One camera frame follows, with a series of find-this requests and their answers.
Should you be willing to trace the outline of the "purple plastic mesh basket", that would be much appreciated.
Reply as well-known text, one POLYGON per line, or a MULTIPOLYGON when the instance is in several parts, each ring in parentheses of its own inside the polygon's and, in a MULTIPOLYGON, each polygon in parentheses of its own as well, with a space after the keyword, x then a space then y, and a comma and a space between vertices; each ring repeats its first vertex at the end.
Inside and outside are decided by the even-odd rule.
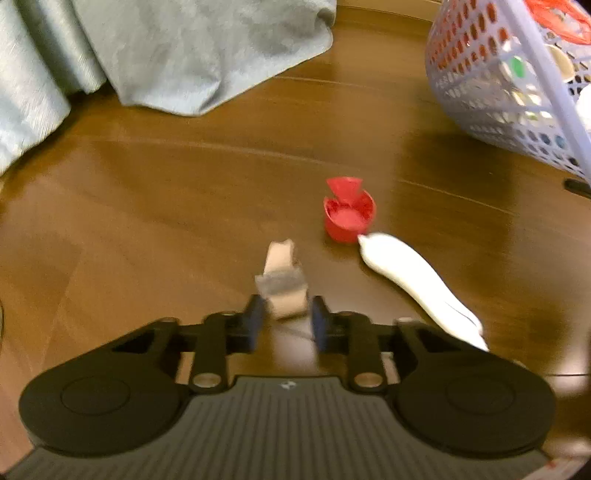
POLYGON ((577 1, 451 0, 430 86, 469 135, 590 178, 590 15, 577 1))

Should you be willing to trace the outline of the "beige paper scrap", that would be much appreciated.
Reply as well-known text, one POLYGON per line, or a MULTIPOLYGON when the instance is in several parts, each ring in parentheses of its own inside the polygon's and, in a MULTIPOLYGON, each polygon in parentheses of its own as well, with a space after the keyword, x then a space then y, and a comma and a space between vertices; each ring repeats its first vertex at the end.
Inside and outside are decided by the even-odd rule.
POLYGON ((270 242, 263 273, 256 275, 254 282, 271 319, 281 321, 308 312, 308 282, 293 240, 270 242))

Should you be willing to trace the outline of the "light blue curtain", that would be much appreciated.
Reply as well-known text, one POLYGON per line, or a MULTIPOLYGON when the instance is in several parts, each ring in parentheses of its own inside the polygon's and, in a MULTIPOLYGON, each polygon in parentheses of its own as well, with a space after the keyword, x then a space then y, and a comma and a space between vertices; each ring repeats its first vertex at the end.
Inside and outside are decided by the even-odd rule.
POLYGON ((71 111, 68 97, 105 82, 71 1, 3 0, 1 171, 50 136, 71 111))

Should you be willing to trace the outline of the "blue-grey bed skirt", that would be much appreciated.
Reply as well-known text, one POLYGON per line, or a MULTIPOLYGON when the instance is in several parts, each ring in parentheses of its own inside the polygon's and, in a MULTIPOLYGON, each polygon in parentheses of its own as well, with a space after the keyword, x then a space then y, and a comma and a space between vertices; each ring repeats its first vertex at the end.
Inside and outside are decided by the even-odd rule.
POLYGON ((332 47, 334 1, 77 1, 120 102, 202 115, 332 47))

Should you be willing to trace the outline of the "red plastic cap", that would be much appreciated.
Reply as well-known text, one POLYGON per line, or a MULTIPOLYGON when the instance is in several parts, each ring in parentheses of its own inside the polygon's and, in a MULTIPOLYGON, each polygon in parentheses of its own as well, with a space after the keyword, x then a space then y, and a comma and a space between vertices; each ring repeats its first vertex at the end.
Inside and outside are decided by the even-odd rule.
POLYGON ((356 177, 332 177, 327 180, 332 197, 325 197, 325 232, 341 244, 355 244, 360 235, 369 232, 377 205, 356 177))

